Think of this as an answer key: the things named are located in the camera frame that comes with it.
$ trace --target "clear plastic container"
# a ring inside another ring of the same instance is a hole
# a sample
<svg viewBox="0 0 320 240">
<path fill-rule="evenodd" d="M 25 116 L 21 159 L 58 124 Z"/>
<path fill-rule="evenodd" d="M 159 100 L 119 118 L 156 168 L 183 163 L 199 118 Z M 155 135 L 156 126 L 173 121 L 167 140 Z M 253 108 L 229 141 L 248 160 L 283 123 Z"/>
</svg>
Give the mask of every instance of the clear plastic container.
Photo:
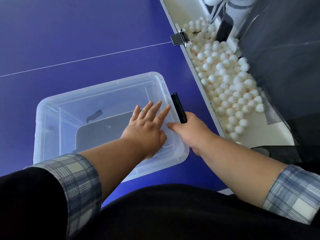
<svg viewBox="0 0 320 240">
<path fill-rule="evenodd" d="M 162 75 L 149 72 L 43 99 L 36 112 L 34 164 L 118 139 L 137 104 L 143 108 L 149 101 L 159 100 L 160 111 L 171 105 L 162 126 L 168 139 L 124 181 L 183 162 L 189 147 L 166 126 L 180 122 L 178 114 Z"/>
</svg>

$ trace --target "blue table surface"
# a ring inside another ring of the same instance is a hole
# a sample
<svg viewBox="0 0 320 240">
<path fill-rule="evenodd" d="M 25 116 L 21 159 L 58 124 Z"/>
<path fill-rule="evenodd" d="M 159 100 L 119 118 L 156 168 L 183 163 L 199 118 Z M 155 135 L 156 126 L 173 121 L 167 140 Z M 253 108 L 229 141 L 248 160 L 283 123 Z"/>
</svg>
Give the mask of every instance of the blue table surface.
<svg viewBox="0 0 320 240">
<path fill-rule="evenodd" d="M 159 0 L 0 0 L 0 30 L 0 176 L 32 164 L 42 99 L 150 71 L 217 133 Z M 190 150 L 181 164 L 121 183 L 105 203 L 166 183 L 226 188 Z"/>
</svg>

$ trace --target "hand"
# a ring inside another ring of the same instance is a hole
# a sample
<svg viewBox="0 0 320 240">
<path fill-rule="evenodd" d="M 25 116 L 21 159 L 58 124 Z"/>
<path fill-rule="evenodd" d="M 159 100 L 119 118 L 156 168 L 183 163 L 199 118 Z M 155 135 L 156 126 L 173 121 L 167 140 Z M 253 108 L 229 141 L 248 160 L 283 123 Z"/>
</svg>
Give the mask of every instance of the hand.
<svg viewBox="0 0 320 240">
<path fill-rule="evenodd" d="M 182 140 L 199 156 L 204 140 L 215 134 L 194 113 L 186 112 L 187 123 L 168 123 L 168 128 L 179 134 Z"/>
<path fill-rule="evenodd" d="M 141 148 L 144 159 L 153 157 L 167 140 L 166 134 L 160 128 L 171 106 L 167 106 L 156 116 L 161 104 L 159 101 L 152 106 L 153 102 L 150 101 L 141 112 L 140 106 L 137 105 L 129 125 L 121 136 L 122 139 L 127 139 Z"/>
</svg>

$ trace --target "rolled-up sleeve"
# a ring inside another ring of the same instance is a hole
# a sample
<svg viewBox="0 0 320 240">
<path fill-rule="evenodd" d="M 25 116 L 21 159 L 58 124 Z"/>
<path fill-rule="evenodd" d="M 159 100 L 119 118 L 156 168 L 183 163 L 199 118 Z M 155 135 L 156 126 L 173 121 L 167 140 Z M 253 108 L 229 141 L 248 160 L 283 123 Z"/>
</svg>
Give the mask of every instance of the rolled-up sleeve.
<svg viewBox="0 0 320 240">
<path fill-rule="evenodd" d="M 310 225 L 320 208 L 320 176 L 288 165 L 270 189 L 263 208 Z"/>
<path fill-rule="evenodd" d="M 99 213 L 102 203 L 101 184 L 96 169 L 85 157 L 66 154 L 32 167 L 50 172 L 64 190 L 68 209 L 67 238 L 77 234 Z"/>
</svg>

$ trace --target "white center line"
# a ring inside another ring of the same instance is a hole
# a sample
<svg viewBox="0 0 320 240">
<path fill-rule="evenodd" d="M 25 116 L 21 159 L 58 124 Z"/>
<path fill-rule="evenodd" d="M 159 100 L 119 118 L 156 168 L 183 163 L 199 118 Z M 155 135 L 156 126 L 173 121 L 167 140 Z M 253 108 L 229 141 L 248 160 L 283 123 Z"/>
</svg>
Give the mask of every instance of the white center line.
<svg viewBox="0 0 320 240">
<path fill-rule="evenodd" d="M 135 51 L 135 50 L 138 50 L 138 49 L 148 48 L 148 47 L 152 47 L 152 46 L 156 46 L 156 45 L 161 45 L 161 44 L 153 44 L 153 45 L 144 46 L 144 47 L 140 47 L 140 48 L 135 48 L 135 49 L 129 49 L 129 50 L 124 50 L 124 51 L 119 51 L 119 52 L 115 52 L 115 53 L 111 53 L 111 54 L 106 54 L 106 55 L 101 55 L 101 56 L 94 56 L 94 57 L 90 57 L 90 58 L 85 58 L 85 59 L 81 59 L 81 60 L 69 61 L 69 62 L 65 62 L 65 63 L 61 63 L 61 64 L 56 64 L 56 65 L 49 65 L 49 66 L 40 67 L 40 68 L 35 68 L 35 69 L 23 71 L 23 72 L 15 72 L 15 73 L 7 74 L 7 75 L 2 75 L 2 76 L 0 76 L 0 77 L 11 76 L 11 75 L 15 75 L 15 74 L 24 73 L 24 72 L 31 72 L 31 71 L 40 70 L 40 69 L 49 68 L 49 67 L 56 67 L 56 66 L 60 66 L 60 65 L 65 65 L 65 64 L 69 64 L 69 63 L 74 63 L 74 62 L 78 62 L 78 61 L 83 61 L 83 60 L 94 59 L 94 58 L 103 57 L 103 56 L 110 56 L 110 55 L 114 55 L 114 54 L 118 54 L 118 53 L 122 53 L 122 52 L 127 52 L 127 51 Z"/>
</svg>

